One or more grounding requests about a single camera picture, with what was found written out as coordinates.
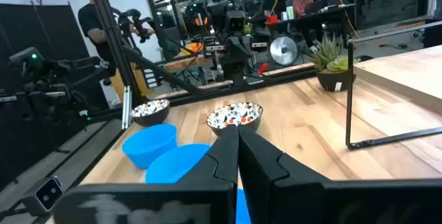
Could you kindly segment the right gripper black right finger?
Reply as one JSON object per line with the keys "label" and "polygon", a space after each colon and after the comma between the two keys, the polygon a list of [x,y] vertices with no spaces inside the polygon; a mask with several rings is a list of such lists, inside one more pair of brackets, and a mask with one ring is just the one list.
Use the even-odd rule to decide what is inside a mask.
{"label": "right gripper black right finger", "polygon": [[238,128],[253,224],[442,224],[442,179],[332,180]]}

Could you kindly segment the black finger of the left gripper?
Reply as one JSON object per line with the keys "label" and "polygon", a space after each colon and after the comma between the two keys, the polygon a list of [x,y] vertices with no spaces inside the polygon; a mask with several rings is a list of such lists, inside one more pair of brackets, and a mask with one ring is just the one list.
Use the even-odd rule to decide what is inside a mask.
{"label": "black finger of the left gripper", "polygon": [[218,51],[231,54],[234,44],[238,44],[238,37],[227,37],[224,44],[219,44],[215,37],[204,38],[204,58],[215,59]]}
{"label": "black finger of the left gripper", "polygon": [[260,48],[266,48],[268,46],[267,42],[254,41],[252,36],[241,36],[238,37],[240,42],[241,51],[247,56],[249,59],[253,59],[254,50]]}

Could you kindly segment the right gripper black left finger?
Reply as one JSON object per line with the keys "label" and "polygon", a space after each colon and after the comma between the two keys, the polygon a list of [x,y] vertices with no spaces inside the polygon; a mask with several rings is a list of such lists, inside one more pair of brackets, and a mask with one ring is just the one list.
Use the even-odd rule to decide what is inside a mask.
{"label": "right gripper black left finger", "polygon": [[234,224],[239,135],[229,125],[173,184],[89,184],[55,205],[55,224]]}

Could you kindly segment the blue plastic mini bowl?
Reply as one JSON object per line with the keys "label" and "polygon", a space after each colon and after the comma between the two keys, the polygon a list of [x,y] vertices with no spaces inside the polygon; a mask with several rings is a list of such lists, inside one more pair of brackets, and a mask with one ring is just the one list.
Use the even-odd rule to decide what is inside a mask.
{"label": "blue plastic mini bowl", "polygon": [[238,189],[236,200],[236,224],[251,224],[244,190]]}
{"label": "blue plastic mini bowl", "polygon": [[186,144],[163,153],[146,170],[146,183],[176,183],[203,158],[210,148],[208,144]]}
{"label": "blue plastic mini bowl", "polygon": [[130,136],[122,151],[137,168],[147,169],[156,158],[176,147],[177,127],[157,124]]}

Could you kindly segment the floral patterned mini bowl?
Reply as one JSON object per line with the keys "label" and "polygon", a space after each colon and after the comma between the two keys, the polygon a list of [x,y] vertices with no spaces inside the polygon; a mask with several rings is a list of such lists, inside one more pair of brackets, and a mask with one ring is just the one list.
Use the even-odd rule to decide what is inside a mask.
{"label": "floral patterned mini bowl", "polygon": [[150,127],[153,125],[162,124],[167,118],[169,110],[169,100],[152,100],[136,106],[131,111],[131,117],[138,125]]}
{"label": "floral patterned mini bowl", "polygon": [[263,107],[254,102],[228,104],[210,113],[206,124],[217,137],[220,137],[223,129],[231,124],[245,125],[256,131],[260,126],[263,111]]}

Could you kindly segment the round silver fan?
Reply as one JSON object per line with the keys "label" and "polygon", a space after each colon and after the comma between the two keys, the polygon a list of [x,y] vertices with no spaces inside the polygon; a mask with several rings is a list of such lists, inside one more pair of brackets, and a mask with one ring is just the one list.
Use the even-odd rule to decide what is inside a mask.
{"label": "round silver fan", "polygon": [[277,36],[269,47],[271,59],[281,66],[291,66],[298,59],[298,45],[288,35]]}

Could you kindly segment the black robot, orange lights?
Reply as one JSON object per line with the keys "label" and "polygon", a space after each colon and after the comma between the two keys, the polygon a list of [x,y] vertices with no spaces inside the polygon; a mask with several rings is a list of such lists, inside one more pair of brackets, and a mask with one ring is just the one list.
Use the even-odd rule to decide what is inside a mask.
{"label": "black robot, orange lights", "polygon": [[203,1],[193,1],[184,10],[184,23],[191,35],[209,35],[209,16]]}

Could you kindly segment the person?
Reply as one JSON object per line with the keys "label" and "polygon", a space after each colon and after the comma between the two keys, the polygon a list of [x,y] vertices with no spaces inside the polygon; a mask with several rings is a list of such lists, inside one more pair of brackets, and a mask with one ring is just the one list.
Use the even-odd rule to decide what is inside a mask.
{"label": "person", "polygon": [[296,17],[305,15],[305,7],[314,0],[293,0],[294,14]]}
{"label": "person", "polygon": [[108,74],[116,74],[117,64],[107,41],[106,33],[99,21],[94,0],[81,7],[78,11],[78,20],[85,37],[95,46],[98,55],[108,62]]}

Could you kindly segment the succulent plant in black pot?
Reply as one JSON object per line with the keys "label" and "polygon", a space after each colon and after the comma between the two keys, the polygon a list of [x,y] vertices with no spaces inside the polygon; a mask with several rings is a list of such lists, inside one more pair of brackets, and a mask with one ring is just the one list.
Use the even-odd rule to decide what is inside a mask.
{"label": "succulent plant in black pot", "polygon": [[326,34],[313,52],[312,62],[322,88],[328,92],[346,91],[356,79],[350,79],[348,57],[342,54],[343,44],[336,41],[335,35],[330,39]]}

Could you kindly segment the black office desk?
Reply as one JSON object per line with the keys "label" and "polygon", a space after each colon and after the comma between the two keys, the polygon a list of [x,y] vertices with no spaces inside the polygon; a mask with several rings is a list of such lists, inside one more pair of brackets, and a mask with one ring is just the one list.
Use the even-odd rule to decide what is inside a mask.
{"label": "black office desk", "polygon": [[344,4],[340,6],[333,7],[331,10],[326,10],[324,12],[311,13],[308,15],[304,15],[297,19],[289,19],[289,20],[278,20],[274,23],[266,23],[270,29],[280,27],[282,25],[292,24],[293,26],[306,26],[307,24],[311,24],[313,22],[334,22],[340,24],[340,31],[343,39],[343,47],[347,48],[347,9],[352,9],[356,6],[356,3]]}

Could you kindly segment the silver aluminium extrusion piece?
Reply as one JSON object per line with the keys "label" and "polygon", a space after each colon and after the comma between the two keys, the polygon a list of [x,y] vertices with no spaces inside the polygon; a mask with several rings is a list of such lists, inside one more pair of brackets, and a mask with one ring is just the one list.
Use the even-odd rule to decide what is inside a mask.
{"label": "silver aluminium extrusion piece", "polygon": [[122,129],[130,127],[132,123],[132,90],[130,86],[124,87],[124,101],[122,102]]}

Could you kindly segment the black partition panel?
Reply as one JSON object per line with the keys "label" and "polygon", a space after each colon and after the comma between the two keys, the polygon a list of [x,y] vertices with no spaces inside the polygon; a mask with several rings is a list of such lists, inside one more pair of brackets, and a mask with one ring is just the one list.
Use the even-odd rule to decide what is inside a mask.
{"label": "black partition panel", "polygon": [[89,56],[70,5],[31,6],[0,3],[0,84],[21,81],[9,56],[35,47],[45,59]]}

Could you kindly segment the black metal rig frame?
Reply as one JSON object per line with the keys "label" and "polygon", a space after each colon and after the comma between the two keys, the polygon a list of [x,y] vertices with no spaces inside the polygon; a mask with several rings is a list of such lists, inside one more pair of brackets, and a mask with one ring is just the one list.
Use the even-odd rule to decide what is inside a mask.
{"label": "black metal rig frame", "polygon": [[214,85],[210,85],[208,88],[198,88],[192,84],[183,82],[170,72],[157,66],[157,64],[145,59],[132,48],[125,47],[122,44],[120,29],[113,19],[113,14],[111,12],[111,7],[108,0],[94,0],[94,2],[100,24],[105,30],[110,50],[113,54],[120,75],[122,76],[123,85],[124,87],[131,87],[132,106],[134,104],[141,104],[142,96],[135,80],[134,73],[132,72],[131,62],[141,65],[142,70],[151,69],[154,73],[161,74],[166,81],[185,90],[185,94],[178,96],[171,102],[173,106],[201,102],[214,99],[216,97],[233,95],[236,93],[252,91],[259,88],[275,86],[277,84],[284,84],[317,76],[314,67],[312,65],[305,64],[304,66],[289,67],[286,71],[280,70],[273,74],[266,82],[258,84],[237,86],[235,88],[225,90],[222,90],[219,86],[215,87]]}

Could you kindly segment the wooden shelf with black frame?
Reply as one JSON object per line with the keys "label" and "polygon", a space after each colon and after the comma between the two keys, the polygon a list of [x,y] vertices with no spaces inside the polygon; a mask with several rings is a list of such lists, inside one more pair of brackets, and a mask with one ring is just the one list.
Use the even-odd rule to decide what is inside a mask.
{"label": "wooden shelf with black frame", "polygon": [[381,146],[426,136],[442,135],[442,45],[408,53],[375,58],[355,64],[349,51],[349,76],[397,93],[438,115],[439,126],[419,117],[408,106],[394,106],[375,116],[371,125],[386,134],[352,142],[354,86],[347,89],[345,145],[350,150]]}

